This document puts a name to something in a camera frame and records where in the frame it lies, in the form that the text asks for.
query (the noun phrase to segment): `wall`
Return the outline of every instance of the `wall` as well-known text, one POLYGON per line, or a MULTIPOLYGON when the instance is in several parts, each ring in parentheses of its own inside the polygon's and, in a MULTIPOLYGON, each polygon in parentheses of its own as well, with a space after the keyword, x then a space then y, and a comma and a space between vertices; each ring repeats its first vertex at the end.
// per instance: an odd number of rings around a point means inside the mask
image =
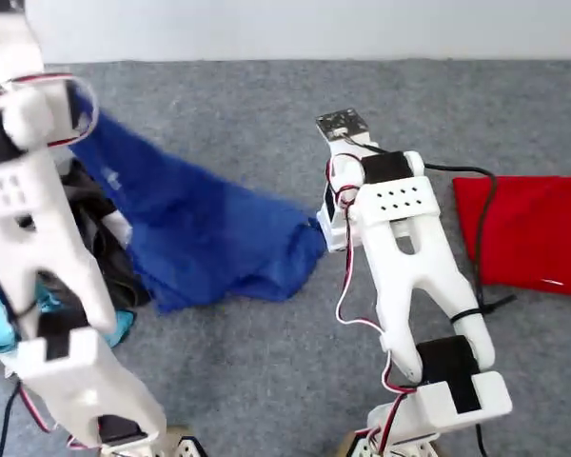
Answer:
POLYGON ((571 0, 31 0, 49 62, 571 58, 571 0))

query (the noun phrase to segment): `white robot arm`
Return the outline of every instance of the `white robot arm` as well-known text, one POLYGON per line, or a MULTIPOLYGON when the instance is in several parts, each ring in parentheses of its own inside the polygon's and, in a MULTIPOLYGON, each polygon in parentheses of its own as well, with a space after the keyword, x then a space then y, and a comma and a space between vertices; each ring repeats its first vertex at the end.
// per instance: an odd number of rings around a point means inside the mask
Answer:
POLYGON ((0 359, 85 447, 103 455, 203 457, 193 437, 167 429, 161 406, 102 336, 115 329, 114 307, 47 147, 80 136, 69 115, 69 78, 38 75, 42 60, 30 56, 40 50, 19 3, 0 0, 0 80, 7 80, 0 87, 0 297, 21 341, 0 359), (28 58, 20 59, 22 52, 28 58), (34 231, 17 224, 24 215, 34 231), (41 314, 39 269, 57 275, 83 309, 41 314))
POLYGON ((321 116, 317 124, 331 154, 318 213, 328 249, 364 247, 377 290, 381 346, 417 385, 396 401, 395 417, 389 418, 394 405, 371 411, 368 429, 391 421, 382 451, 433 455, 428 442, 437 434, 511 410, 503 378, 488 371, 495 361, 493 343, 448 245, 420 154, 383 153, 354 109, 321 116), (400 248, 404 237, 412 251, 400 248), (461 336, 416 345, 408 323, 413 288, 426 290, 461 336))

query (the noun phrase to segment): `red cloth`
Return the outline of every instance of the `red cloth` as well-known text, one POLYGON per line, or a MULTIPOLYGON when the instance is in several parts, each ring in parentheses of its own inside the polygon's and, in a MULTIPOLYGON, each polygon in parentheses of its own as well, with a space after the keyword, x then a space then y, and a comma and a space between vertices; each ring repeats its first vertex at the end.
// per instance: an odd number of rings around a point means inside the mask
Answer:
MULTIPOLYGON (((571 294, 571 178, 499 177, 485 219, 482 282, 571 294)), ((488 178, 453 179, 463 238, 475 257, 488 178)))

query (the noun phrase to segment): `blue cloth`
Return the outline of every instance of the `blue cloth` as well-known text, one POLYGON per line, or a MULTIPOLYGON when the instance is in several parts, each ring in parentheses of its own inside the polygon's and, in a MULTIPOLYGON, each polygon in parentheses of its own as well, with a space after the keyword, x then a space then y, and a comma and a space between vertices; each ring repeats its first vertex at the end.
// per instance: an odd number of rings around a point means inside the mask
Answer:
POLYGON ((104 113, 71 149, 131 224, 128 254, 161 311, 227 292, 283 301, 325 251, 295 206, 167 155, 104 113))
MULTIPOLYGON (((63 305, 40 283, 36 283, 36 303, 42 312, 54 312, 63 305)), ((126 310, 116 311, 116 330, 110 335, 104 335, 108 344, 113 348, 118 345, 135 321, 135 313, 126 310)), ((10 352, 17 347, 17 338, 9 324, 7 312, 0 301, 0 354, 10 352)))

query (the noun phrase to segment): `carpet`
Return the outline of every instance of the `carpet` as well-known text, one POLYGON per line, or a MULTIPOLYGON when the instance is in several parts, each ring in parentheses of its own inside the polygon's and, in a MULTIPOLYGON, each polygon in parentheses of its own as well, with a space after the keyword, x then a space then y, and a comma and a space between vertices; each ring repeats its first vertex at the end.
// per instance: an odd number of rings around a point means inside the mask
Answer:
MULTIPOLYGON (((106 109, 166 150, 253 189, 316 210, 328 149, 314 118, 354 107, 388 149, 500 174, 571 175, 571 62, 124 62, 71 66, 106 109)), ((470 277, 451 175, 432 172, 443 226, 470 277)), ((566 236, 566 227, 554 227, 566 236)), ((327 255, 280 305, 229 298, 168 317, 140 312, 116 349, 210 456, 329 456, 392 395, 380 383, 375 333, 333 316, 345 257, 327 255)), ((488 288, 490 300, 510 288, 488 288)), ((516 290, 487 317, 496 369, 514 412, 486 424, 491 457, 571 455, 571 297, 516 290)), ((374 317, 363 255, 345 315, 374 317)), ((413 296, 418 341, 452 333, 428 297, 413 296)), ((0 366, 0 428, 11 389, 0 366)), ((64 431, 40 433, 15 405, 7 456, 68 455, 64 431)), ((444 436, 453 457, 480 455, 473 429, 444 436)))

